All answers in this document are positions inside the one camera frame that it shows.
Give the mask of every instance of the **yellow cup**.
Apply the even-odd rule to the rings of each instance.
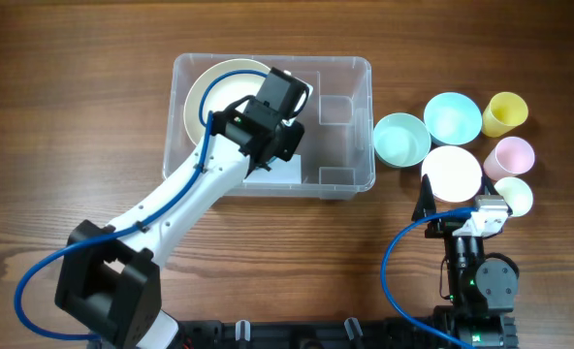
[[[492,97],[483,111],[481,132],[488,137],[500,137],[527,119],[528,106],[522,97],[512,92],[500,92]]]

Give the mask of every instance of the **cup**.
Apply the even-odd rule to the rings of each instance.
[[[512,217],[521,217],[530,211],[533,202],[532,191],[523,180],[506,177],[499,180],[494,188],[513,209]]]
[[[430,132],[423,121],[405,112],[384,116],[373,129],[375,155],[395,168],[414,166],[431,149]]]
[[[423,119],[438,145],[469,143],[481,132],[481,111],[471,99],[457,92],[445,92],[431,98]]]
[[[500,137],[527,119],[528,106],[524,99],[512,92],[500,92],[492,97],[483,111],[481,131],[488,137]]]
[[[481,188],[481,166],[467,150],[445,145],[431,151],[423,161],[421,177],[428,175],[433,196],[447,203],[472,199]]]
[[[496,145],[483,164],[483,170],[492,180],[526,173],[535,163],[535,152],[530,144],[519,137],[507,137]]]

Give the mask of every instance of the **tabletop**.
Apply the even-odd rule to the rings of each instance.
[[[375,121],[458,91],[483,109],[522,95],[537,162],[535,205],[487,251],[520,266],[523,348],[574,348],[574,1],[0,1],[0,348],[81,348],[26,330],[13,294],[80,221],[105,224],[161,183],[171,77],[184,52],[355,55],[372,67]],[[496,140],[470,149],[480,161]],[[162,272],[179,320],[361,320],[397,314],[379,285],[390,239],[410,222],[419,169],[376,163],[346,202],[220,199]],[[411,314],[438,296],[444,249],[408,235],[388,267]],[[86,329],[53,303],[60,262],[29,284],[29,317]]]

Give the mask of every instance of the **pink cup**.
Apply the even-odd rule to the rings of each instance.
[[[527,141],[519,137],[500,140],[483,164],[492,180],[526,173],[535,163],[535,152]]]

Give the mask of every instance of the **plastic bin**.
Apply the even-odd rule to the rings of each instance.
[[[296,151],[302,183],[243,183],[234,196],[312,197],[348,200],[375,182],[371,66],[361,57],[298,57],[185,53],[173,70],[163,176],[167,178],[195,145],[183,124],[183,105],[192,84],[209,67],[249,58],[290,71],[314,87],[298,116],[304,136]]]

